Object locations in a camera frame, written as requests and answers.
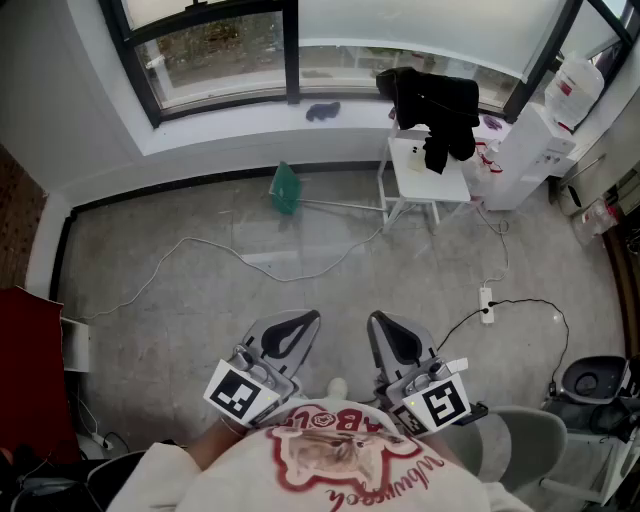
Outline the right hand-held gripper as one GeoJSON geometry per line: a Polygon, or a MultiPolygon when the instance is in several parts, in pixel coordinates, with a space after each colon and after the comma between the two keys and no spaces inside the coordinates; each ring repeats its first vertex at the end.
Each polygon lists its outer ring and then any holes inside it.
{"type": "Polygon", "coordinates": [[[367,334],[375,366],[381,371],[375,395],[406,433],[430,435],[488,414],[485,405],[469,401],[464,388],[461,373],[468,369],[468,360],[447,362],[435,357],[433,337],[419,323],[377,310],[368,317],[367,334]]]}

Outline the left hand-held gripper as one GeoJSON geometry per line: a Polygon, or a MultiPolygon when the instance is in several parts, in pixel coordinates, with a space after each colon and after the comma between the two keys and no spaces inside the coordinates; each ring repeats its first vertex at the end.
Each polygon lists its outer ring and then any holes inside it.
{"type": "Polygon", "coordinates": [[[304,363],[321,324],[315,309],[281,311],[258,319],[228,360],[221,360],[203,399],[242,426],[256,426],[298,394],[294,376],[304,363]]]}

